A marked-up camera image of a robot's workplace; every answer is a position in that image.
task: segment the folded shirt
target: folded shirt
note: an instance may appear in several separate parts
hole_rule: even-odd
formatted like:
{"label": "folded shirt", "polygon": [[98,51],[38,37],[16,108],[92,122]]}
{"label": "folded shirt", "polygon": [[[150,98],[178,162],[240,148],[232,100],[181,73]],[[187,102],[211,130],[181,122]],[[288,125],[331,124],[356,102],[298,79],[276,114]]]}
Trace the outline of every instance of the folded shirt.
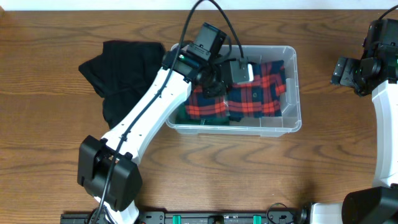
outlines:
{"label": "folded shirt", "polygon": [[235,84],[226,97],[205,99],[200,86],[185,102],[190,119],[282,116],[280,95],[286,91],[284,61],[253,65],[254,80]]}

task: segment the plaid cloth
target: plaid cloth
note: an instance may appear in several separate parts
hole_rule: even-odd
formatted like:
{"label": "plaid cloth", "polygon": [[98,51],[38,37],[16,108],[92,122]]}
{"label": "plaid cloth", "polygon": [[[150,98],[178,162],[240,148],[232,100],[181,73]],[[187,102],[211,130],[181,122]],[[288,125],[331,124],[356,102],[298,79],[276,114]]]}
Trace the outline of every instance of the plaid cloth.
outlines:
{"label": "plaid cloth", "polygon": [[286,91],[284,61],[253,65],[254,80],[251,83],[233,85],[224,97],[204,99],[202,89],[197,86],[185,102],[190,119],[282,116],[280,95]]}

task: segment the wooden tabletop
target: wooden tabletop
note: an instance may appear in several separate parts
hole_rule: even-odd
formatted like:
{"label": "wooden tabletop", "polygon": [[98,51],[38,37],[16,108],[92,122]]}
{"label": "wooden tabletop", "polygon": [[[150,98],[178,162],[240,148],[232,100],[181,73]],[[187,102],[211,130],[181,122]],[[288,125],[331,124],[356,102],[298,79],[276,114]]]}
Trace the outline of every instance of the wooden tabletop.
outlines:
{"label": "wooden tabletop", "polygon": [[[243,45],[297,51],[303,125],[280,138],[180,135],[166,125],[139,166],[139,207],[266,210],[274,202],[341,202],[371,187],[376,116],[371,97],[330,84],[338,57],[359,58],[382,11],[228,11]],[[106,40],[169,49],[187,11],[6,12],[0,18],[0,223],[59,223],[98,204],[76,181],[78,148],[107,130],[102,99],[78,71]],[[217,11],[203,22],[230,34]]]}

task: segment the storage box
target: storage box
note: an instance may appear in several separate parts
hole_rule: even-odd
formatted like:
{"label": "storage box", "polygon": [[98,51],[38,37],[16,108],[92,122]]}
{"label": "storage box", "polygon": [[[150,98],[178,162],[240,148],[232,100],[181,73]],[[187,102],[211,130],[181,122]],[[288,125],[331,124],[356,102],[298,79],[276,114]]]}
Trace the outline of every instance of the storage box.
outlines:
{"label": "storage box", "polygon": [[[297,55],[290,46],[242,46],[245,57],[257,63],[283,60],[286,76],[286,92],[281,95],[281,117],[243,118],[240,122],[231,121],[229,126],[209,126],[192,124],[175,124],[177,111],[166,120],[170,128],[180,134],[244,134],[262,137],[279,137],[286,133],[296,132],[301,128],[301,110],[299,80],[297,76]],[[228,46],[224,45],[220,53],[226,54]],[[240,56],[239,47],[234,45],[231,57]]]}

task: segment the white background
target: white background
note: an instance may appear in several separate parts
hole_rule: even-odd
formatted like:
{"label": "white background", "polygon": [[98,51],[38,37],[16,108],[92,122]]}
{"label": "white background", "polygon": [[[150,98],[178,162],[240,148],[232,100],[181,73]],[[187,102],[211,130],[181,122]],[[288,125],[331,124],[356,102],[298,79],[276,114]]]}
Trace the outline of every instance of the white background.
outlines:
{"label": "white background", "polygon": [[[0,0],[5,10],[188,10],[197,0]],[[398,0],[216,0],[223,9],[389,9]],[[215,9],[203,2],[199,9]]]}

